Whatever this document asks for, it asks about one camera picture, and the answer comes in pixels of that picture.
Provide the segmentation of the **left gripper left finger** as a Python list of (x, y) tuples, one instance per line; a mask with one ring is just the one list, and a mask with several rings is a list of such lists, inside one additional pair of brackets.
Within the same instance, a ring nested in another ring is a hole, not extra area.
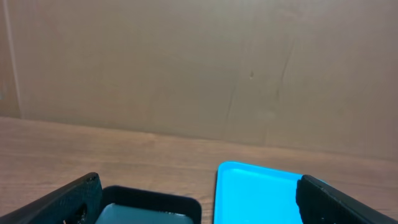
[(1, 224), (95, 223), (100, 214), (102, 186), (90, 172), (1, 217)]

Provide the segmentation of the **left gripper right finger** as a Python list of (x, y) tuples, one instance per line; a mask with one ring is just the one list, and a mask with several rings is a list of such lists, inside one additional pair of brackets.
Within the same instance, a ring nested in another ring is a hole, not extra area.
[(295, 199), (303, 224), (397, 224), (311, 175), (297, 181)]

